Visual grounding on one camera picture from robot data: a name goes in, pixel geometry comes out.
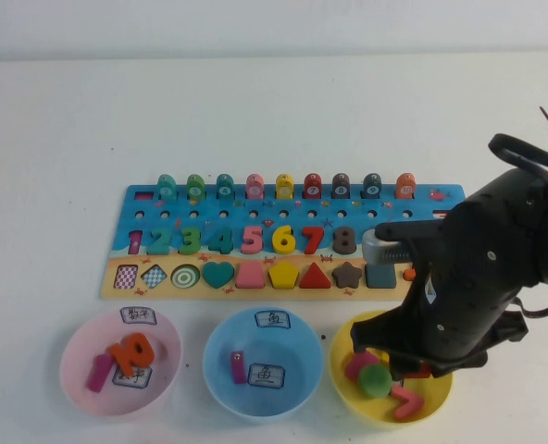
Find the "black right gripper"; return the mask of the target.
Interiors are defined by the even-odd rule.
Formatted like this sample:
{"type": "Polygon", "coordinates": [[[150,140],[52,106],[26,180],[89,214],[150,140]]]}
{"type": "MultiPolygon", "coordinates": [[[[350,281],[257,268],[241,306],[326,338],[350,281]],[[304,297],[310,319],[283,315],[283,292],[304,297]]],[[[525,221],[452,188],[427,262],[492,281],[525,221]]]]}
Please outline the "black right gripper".
{"type": "Polygon", "coordinates": [[[423,266],[401,305],[352,324],[353,351],[387,352],[393,381],[422,366],[433,377],[481,368],[489,349],[528,334],[524,315],[506,310],[519,292],[519,287],[503,290],[483,278],[423,266]]]}

